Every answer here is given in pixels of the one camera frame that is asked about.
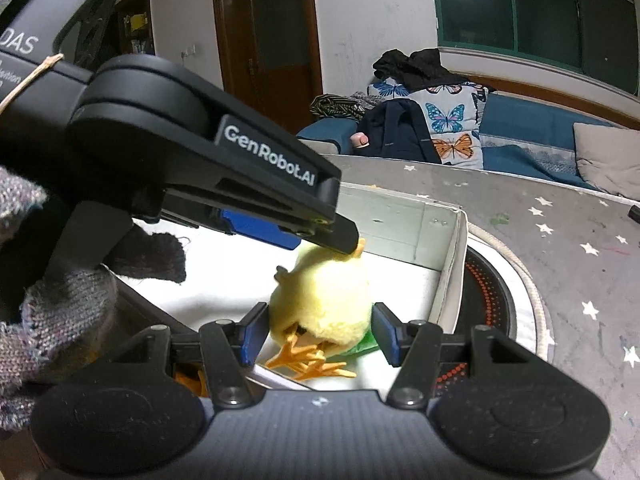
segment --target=yellow stuffed toy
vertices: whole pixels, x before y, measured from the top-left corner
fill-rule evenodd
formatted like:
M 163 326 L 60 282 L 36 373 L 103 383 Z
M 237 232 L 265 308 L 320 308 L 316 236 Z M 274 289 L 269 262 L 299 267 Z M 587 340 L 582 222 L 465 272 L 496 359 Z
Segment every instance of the yellow stuffed toy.
M 344 255 L 302 242 L 294 269 L 278 267 L 269 302 L 271 337 L 280 346 L 268 368 L 288 367 L 296 380 L 354 378 L 346 363 L 326 359 L 356 346 L 367 333 L 372 301 L 361 238 Z

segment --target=logo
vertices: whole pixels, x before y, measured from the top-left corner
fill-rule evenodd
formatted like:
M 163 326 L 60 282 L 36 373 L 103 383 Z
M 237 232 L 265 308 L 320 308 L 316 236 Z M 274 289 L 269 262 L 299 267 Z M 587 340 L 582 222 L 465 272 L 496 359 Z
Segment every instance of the logo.
M 291 160 L 290 156 L 287 158 L 285 153 L 280 150 L 274 150 L 267 142 L 255 140 L 255 138 L 242 134 L 238 126 L 234 124 L 224 126 L 223 137 L 247 153 L 268 162 L 274 168 L 289 174 L 300 182 L 307 184 L 309 187 L 313 187 L 316 184 L 318 176 L 314 171 L 304 170 L 298 163 Z

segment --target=door frame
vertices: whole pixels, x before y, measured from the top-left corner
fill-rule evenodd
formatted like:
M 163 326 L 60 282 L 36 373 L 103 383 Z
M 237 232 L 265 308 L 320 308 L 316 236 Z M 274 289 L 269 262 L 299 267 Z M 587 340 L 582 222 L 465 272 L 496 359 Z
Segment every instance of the door frame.
M 220 69 L 222 71 L 222 85 L 232 87 L 232 71 L 229 56 L 229 45 L 226 38 L 224 20 L 224 5 L 222 0 L 213 0 L 213 12 L 216 20 L 216 39 L 220 54 Z M 315 95 L 323 93 L 322 67 L 320 62 L 320 41 L 318 37 L 318 17 L 316 15 L 316 0 L 305 0 L 306 26 L 308 28 L 309 56 L 311 64 L 311 81 Z

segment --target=window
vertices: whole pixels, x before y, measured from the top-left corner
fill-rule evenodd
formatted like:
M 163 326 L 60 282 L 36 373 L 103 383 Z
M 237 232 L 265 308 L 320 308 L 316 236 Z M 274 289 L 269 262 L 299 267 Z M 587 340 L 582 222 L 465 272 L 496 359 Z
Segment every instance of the window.
M 489 50 L 638 90 L 638 26 L 629 0 L 437 0 L 440 44 Z

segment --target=sofa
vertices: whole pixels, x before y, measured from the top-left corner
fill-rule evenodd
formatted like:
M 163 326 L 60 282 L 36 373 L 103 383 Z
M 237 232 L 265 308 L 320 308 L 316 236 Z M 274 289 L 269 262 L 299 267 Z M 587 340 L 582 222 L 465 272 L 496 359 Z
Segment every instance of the sofa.
M 578 174 L 574 123 L 617 126 L 556 105 L 492 92 L 479 126 L 482 168 L 594 189 Z M 354 155 L 350 137 L 357 126 L 352 119 L 322 118 L 297 137 L 330 143 L 327 153 Z

